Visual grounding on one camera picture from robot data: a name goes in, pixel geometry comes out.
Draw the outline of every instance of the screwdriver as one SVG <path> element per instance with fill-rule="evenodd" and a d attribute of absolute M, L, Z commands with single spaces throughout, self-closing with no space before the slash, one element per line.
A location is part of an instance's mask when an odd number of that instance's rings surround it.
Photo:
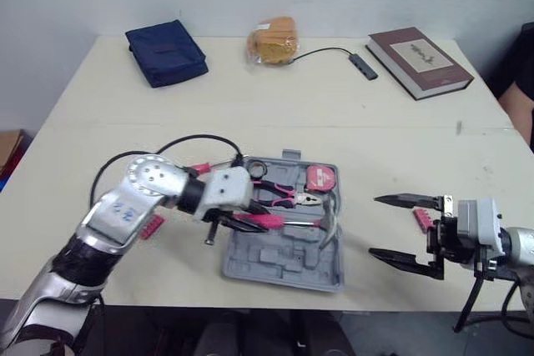
<path fill-rule="evenodd" d="M 223 162 L 215 163 L 215 164 L 209 164 L 209 163 L 202 163 L 202 164 L 195 164 L 194 166 L 189 166 L 189 168 L 192 168 L 193 170 L 196 170 L 196 172 L 199 175 L 210 173 L 211 170 L 215 167 L 224 166 L 225 164 L 230 164 L 234 161 L 234 158 L 230 158 L 228 160 L 224 160 Z"/>
<path fill-rule="evenodd" d="M 239 220 L 249 220 L 268 229 L 282 228 L 285 225 L 296 227 L 319 227 L 320 220 L 316 221 L 285 221 L 282 216 L 276 214 L 234 214 Z"/>

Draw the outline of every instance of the pink pliers handle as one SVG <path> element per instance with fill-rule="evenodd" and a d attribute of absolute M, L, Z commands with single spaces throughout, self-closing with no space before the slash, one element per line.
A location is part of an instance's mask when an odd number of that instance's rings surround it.
<path fill-rule="evenodd" d="M 278 183 L 272 183 L 271 181 L 259 180 L 252 182 L 256 188 L 265 189 L 275 195 L 281 196 L 282 199 L 276 200 L 258 200 L 257 202 L 262 206 L 272 208 L 274 206 L 281 206 L 282 208 L 294 208 L 295 201 L 295 188 L 290 185 L 280 185 Z"/>

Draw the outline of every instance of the white wall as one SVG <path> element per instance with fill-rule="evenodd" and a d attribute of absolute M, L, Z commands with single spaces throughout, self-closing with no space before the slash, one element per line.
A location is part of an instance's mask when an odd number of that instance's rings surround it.
<path fill-rule="evenodd" d="M 95 35 L 180 18 L 193 35 L 243 36 L 283 13 L 303 36 L 417 25 L 456 38 L 485 73 L 534 21 L 534 0 L 0 0 L 0 129 L 37 131 Z"/>

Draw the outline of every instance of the book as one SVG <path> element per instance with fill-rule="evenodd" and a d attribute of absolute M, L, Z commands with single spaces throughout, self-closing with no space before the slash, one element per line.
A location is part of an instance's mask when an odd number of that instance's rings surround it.
<path fill-rule="evenodd" d="M 373 33 L 367 48 L 415 100 L 465 89 L 473 80 L 415 27 Z"/>

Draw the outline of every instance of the book cover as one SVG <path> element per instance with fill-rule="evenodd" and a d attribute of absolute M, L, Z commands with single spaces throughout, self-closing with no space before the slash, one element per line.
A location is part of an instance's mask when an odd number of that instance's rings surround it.
<path fill-rule="evenodd" d="M 374 33 L 370 38 L 422 91 L 463 81 L 469 84 L 473 79 L 462 66 L 415 27 Z"/>

